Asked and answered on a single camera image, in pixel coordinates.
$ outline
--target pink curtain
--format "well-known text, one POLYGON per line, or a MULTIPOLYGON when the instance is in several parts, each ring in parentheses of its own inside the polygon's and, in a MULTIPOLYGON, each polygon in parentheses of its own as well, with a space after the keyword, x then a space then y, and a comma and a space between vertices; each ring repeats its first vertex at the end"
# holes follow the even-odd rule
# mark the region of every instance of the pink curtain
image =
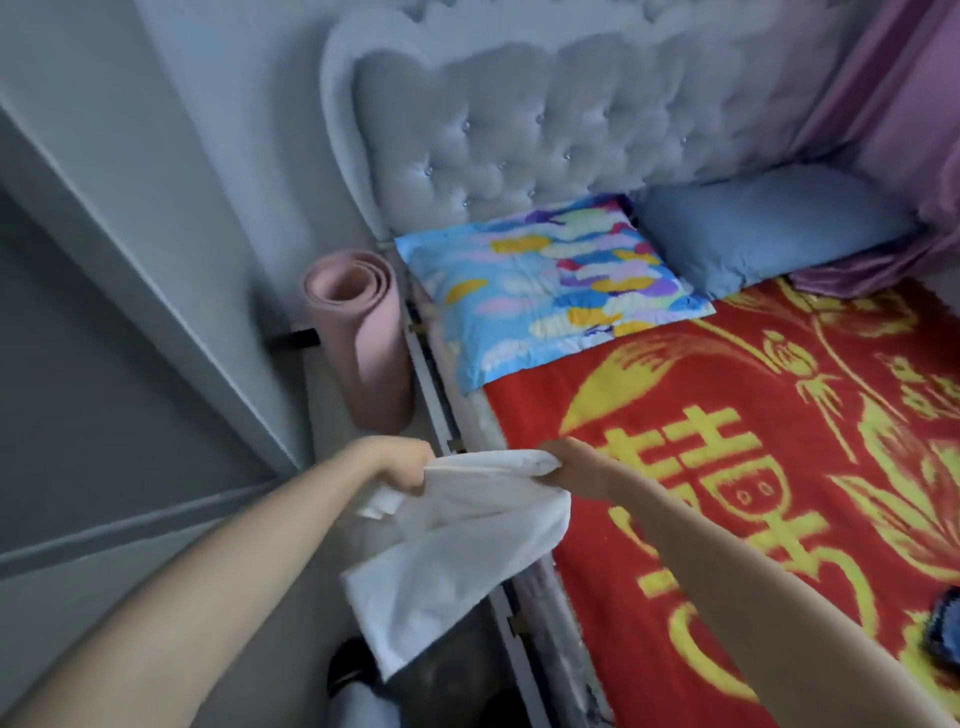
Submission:
POLYGON ((960 251, 960 3, 887 0, 801 130, 795 149, 851 143, 855 165, 914 207, 930 233, 794 274, 862 296, 960 251))

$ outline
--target person's right arm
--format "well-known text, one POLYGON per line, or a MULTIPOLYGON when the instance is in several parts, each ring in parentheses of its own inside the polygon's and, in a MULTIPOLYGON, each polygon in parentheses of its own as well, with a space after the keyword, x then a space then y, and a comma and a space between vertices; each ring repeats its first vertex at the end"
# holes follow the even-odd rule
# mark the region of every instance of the person's right arm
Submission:
POLYGON ((853 621, 797 576, 644 477, 573 439, 543 481, 629 511, 781 728, 956 722, 853 621))

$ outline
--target forearm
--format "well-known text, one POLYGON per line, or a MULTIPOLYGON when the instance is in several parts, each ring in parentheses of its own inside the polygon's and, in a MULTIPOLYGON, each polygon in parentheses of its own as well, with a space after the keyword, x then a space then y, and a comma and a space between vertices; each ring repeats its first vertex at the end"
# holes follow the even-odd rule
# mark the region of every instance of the forearm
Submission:
POLYGON ((783 727, 954 726, 889 654, 801 579, 618 463, 607 478, 783 727))
POLYGON ((360 441, 208 534, 56 667, 9 725, 189 725, 377 467, 360 441))

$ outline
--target hand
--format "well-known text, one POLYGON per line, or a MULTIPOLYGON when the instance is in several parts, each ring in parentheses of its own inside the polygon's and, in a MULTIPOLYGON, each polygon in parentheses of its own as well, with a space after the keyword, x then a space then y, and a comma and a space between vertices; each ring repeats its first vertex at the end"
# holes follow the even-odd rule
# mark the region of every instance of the hand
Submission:
POLYGON ((613 461, 587 443, 572 437, 542 443, 540 449, 556 457, 562 465, 538 480, 546 485, 590 500, 610 500, 613 461))
POLYGON ((423 469, 437 458, 430 443, 410 437, 373 435, 360 444, 369 449, 377 477, 402 493, 422 493, 423 469))

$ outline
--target rolled yoga mat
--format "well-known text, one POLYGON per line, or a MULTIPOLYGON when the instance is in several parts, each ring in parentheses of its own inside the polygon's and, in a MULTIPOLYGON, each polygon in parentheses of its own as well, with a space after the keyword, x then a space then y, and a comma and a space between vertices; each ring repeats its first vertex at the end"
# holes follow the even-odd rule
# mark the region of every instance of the rolled yoga mat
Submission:
POLYGON ((393 267, 364 251, 325 255, 310 266, 303 291, 353 422, 400 432, 413 417, 413 367, 393 267))

